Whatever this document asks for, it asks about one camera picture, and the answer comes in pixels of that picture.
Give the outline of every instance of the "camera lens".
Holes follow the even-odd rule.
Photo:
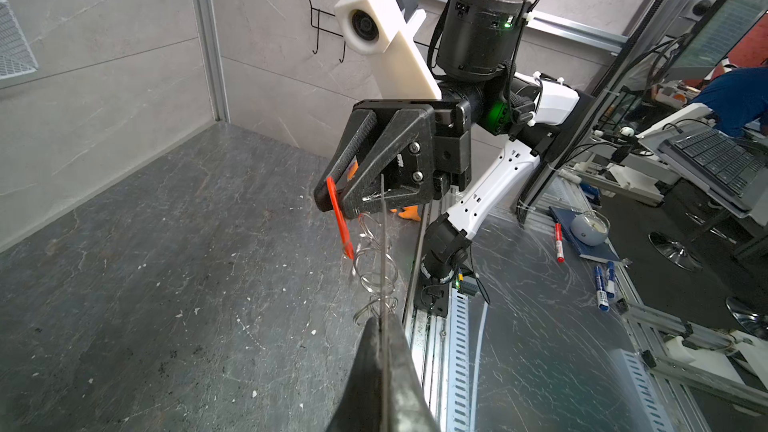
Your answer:
[[[373,41],[379,36],[379,27],[376,26],[376,22],[362,10],[356,10],[352,14],[352,28],[363,40]]]

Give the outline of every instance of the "red marker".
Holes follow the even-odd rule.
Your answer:
[[[565,262],[565,255],[563,255],[563,228],[559,222],[554,224],[554,246],[558,250],[558,262],[562,264]]]

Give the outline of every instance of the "book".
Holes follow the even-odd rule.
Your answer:
[[[610,246],[606,242],[592,247],[591,245],[584,244],[571,232],[571,222],[574,220],[574,217],[581,214],[581,212],[574,212],[567,208],[550,207],[549,214],[555,221],[560,222],[563,229],[563,236],[565,236],[565,239],[571,243],[571,246],[576,250],[579,257],[595,262],[601,262],[603,264],[608,262],[620,262],[618,255],[610,249]]]

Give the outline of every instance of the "person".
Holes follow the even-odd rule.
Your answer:
[[[712,81],[692,100],[712,109],[715,129],[731,137],[742,137],[744,127],[760,120],[768,136],[768,59],[760,67],[734,69]]]

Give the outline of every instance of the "black cylindrical motor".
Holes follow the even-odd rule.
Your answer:
[[[529,6],[526,0],[451,0],[437,65],[456,80],[490,80],[512,58]]]

